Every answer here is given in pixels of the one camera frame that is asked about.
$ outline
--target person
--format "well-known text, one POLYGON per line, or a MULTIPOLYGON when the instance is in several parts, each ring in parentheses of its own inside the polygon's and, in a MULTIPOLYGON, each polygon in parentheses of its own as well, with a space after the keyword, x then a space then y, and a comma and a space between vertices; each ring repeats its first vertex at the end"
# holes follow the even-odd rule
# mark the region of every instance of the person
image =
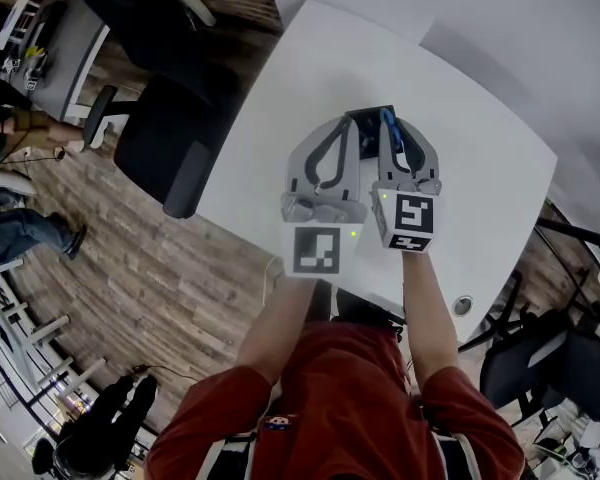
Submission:
POLYGON ((72 232, 66 219, 57 213, 43 217, 29 208, 0 212, 0 266, 38 244, 48 244, 73 260, 86 233, 84 225, 72 232))
POLYGON ((82 129, 31 110, 28 98, 0 80, 0 163, 26 147, 54 151, 82 140, 82 129))
POLYGON ((148 375, 123 410, 133 384, 133 377, 127 375, 107 386, 91 409, 62 425, 55 449, 47 439, 40 439, 31 460, 34 474, 86 480, 109 478, 114 471, 125 470, 158 387, 155 377, 148 375), (122 414, 112 422, 118 411, 122 414))
POLYGON ((419 402, 407 392, 386 318, 361 301, 352 321, 345 311, 339 321, 305 325, 316 282, 282 278, 235 366, 189 389, 151 447, 145 476, 518 479, 524 455, 458 367, 455 328, 429 256, 405 253, 402 263, 419 402))

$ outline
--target red shirt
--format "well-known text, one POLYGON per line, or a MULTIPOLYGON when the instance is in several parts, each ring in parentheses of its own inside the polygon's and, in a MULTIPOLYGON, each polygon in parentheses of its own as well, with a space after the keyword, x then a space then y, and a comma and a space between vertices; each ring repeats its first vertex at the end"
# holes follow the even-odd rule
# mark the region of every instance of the red shirt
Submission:
MULTIPOLYGON (((261 422, 251 478, 445 478, 434 425, 463 434, 485 480, 517 479, 524 455, 507 423, 457 368, 433 375, 423 411, 407 395, 395 334, 347 323, 307 326, 281 378, 282 396, 261 422)), ((267 381, 238 367, 192 386, 147 458, 150 480, 193 480, 211 444, 249 432, 266 409, 267 381)))

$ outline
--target hand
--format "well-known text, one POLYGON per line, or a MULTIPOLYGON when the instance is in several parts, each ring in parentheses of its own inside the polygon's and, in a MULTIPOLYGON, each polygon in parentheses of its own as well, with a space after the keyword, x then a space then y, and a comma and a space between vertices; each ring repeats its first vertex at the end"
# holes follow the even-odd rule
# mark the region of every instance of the hand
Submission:
POLYGON ((10 117, 9 119, 7 119, 4 122, 4 133, 6 133, 7 135, 13 135, 13 133, 15 132, 15 128, 16 128, 16 123, 13 120, 13 117, 10 117))

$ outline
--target blue cable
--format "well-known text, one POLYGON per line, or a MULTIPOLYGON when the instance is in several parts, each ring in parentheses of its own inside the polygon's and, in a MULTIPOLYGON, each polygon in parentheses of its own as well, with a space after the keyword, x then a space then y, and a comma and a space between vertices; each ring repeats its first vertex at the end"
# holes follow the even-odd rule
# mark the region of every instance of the blue cable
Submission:
POLYGON ((400 136, 400 129, 396 125, 396 120, 393 117, 393 114, 389 112, 389 109, 383 108, 380 111, 380 117, 385 120, 385 122, 391 129, 391 132, 393 132, 393 136, 396 141, 396 148, 402 146, 402 137, 400 136))

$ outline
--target white table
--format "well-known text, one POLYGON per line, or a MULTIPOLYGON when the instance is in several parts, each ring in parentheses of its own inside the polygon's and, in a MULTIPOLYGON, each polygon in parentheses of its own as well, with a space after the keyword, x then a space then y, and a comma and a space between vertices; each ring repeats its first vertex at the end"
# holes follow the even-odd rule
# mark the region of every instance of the white table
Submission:
MULTIPOLYGON (((556 165, 509 109, 435 55, 353 15, 305 3, 247 97, 211 173, 198 213, 279 254, 280 195, 289 154, 347 110, 393 104, 440 160, 442 215, 431 257, 466 341, 489 311, 538 217, 556 165)), ((361 167, 362 201, 377 162, 361 167)), ((381 248, 371 212, 353 271, 337 284, 402 312, 400 254, 381 248)))

